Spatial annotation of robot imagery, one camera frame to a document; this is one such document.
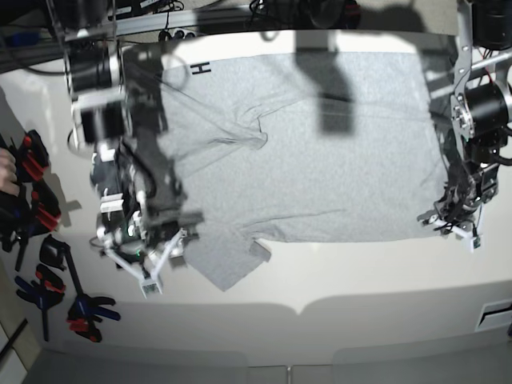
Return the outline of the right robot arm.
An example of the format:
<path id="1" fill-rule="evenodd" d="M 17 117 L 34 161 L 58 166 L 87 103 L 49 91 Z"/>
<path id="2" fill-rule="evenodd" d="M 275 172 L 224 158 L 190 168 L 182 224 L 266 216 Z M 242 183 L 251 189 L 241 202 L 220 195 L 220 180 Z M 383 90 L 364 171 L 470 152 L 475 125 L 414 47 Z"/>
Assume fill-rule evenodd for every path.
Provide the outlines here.
<path id="1" fill-rule="evenodd" d="M 161 154 L 160 122 L 134 123 L 137 96 L 125 59 L 114 1 L 50 1 L 55 37 L 74 120 L 73 138 L 93 149 L 91 184 L 99 197 L 101 252 L 141 285 L 157 284 L 164 265 L 183 251 L 182 186 Z"/>

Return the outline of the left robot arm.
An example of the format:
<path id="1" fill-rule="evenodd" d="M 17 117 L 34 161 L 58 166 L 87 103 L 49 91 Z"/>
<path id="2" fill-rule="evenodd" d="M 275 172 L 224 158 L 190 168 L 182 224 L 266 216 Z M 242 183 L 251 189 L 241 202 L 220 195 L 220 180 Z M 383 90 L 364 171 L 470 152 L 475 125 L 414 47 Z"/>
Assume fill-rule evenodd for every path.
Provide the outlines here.
<path id="1" fill-rule="evenodd" d="M 443 196 L 418 217 L 469 251 L 482 245 L 485 205 L 498 194 L 501 153 L 511 138 L 511 3 L 459 1 L 450 119 L 438 132 L 447 180 Z"/>

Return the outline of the person hand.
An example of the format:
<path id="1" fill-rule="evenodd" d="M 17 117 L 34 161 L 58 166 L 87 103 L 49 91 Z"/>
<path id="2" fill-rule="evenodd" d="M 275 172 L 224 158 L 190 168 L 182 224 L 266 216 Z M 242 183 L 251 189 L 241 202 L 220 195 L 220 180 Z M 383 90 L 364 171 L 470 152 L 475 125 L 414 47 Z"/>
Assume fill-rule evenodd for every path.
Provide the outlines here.
<path id="1" fill-rule="evenodd" d="M 1 149 L 0 156 L 0 188 L 1 192 L 18 196 L 19 185 L 17 184 L 16 166 L 14 156 L 6 149 Z"/>

